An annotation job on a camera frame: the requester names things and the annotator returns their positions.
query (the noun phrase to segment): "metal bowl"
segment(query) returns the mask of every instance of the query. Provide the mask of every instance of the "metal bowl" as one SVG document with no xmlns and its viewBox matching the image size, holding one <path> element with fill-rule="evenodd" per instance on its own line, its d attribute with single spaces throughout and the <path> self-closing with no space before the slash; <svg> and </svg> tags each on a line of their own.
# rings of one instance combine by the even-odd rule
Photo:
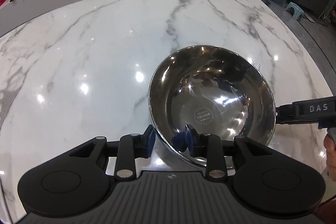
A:
<svg viewBox="0 0 336 224">
<path fill-rule="evenodd" d="M 192 46 L 168 56 L 152 77 L 148 100 L 159 137 L 196 165 L 205 166 L 206 159 L 191 158 L 179 144 L 186 124 L 222 140 L 245 135 L 265 145 L 275 127 L 275 103 L 266 80 L 224 48 Z"/>
</svg>

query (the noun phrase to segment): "engraved circular stamp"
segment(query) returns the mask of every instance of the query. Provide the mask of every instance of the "engraved circular stamp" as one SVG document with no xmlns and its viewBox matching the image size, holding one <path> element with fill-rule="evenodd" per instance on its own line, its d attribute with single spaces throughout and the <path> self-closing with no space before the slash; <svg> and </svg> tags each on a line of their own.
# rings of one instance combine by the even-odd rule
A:
<svg viewBox="0 0 336 224">
<path fill-rule="evenodd" d="M 194 118 L 197 123 L 204 125 L 212 122 L 213 114 L 209 108 L 199 107 L 194 112 Z"/>
</svg>

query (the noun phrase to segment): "white marble tabletop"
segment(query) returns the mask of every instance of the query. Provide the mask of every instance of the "white marble tabletop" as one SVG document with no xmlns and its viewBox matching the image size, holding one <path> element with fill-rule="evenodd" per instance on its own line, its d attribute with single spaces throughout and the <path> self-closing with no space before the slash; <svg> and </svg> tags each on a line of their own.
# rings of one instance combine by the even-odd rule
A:
<svg viewBox="0 0 336 224">
<path fill-rule="evenodd" d="M 331 96 L 310 55 L 260 0 L 83 0 L 0 38 L 0 176 L 13 221 L 24 172 L 95 136 L 117 140 L 150 123 L 148 87 L 177 49 L 225 47 L 253 63 L 276 105 Z M 317 125 L 277 125 L 270 147 L 319 172 Z M 186 170 L 157 139 L 137 169 Z M 108 173 L 113 173 L 113 161 Z"/>
</svg>

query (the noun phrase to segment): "human hand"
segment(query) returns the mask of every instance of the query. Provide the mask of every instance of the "human hand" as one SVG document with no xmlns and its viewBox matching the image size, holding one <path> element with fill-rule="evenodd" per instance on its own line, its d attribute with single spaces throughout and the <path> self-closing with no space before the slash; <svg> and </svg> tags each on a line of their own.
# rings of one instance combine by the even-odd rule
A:
<svg viewBox="0 0 336 224">
<path fill-rule="evenodd" d="M 327 150 L 327 168 L 328 175 L 332 181 L 336 182 L 336 151 L 334 141 L 326 135 L 323 145 Z"/>
</svg>

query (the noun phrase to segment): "blue plastic stool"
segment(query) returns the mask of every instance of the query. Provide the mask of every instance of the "blue plastic stool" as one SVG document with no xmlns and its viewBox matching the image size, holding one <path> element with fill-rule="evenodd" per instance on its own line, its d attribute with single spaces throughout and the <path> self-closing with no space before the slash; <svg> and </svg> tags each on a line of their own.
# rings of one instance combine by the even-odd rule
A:
<svg viewBox="0 0 336 224">
<path fill-rule="evenodd" d="M 298 19 L 301 19 L 303 14 L 305 13 L 300 7 L 298 7 L 298 5 L 296 5 L 294 2 L 290 2 L 287 7 L 286 7 L 286 11 L 289 9 L 289 8 L 293 8 L 294 9 L 294 15 L 293 15 L 293 18 L 295 20 L 298 20 Z"/>
</svg>

